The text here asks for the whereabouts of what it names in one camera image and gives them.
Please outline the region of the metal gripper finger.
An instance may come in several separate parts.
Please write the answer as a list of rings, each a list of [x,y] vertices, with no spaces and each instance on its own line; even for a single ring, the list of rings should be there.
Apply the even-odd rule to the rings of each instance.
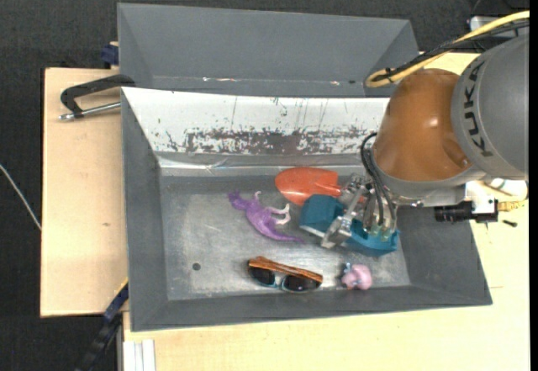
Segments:
[[[353,247],[356,242],[352,238],[353,223],[356,221],[354,215],[337,216],[330,224],[321,240],[321,246],[327,249],[336,246]]]
[[[364,186],[364,177],[360,174],[352,174],[340,188],[338,200],[342,204],[363,204],[367,196],[367,188]]]

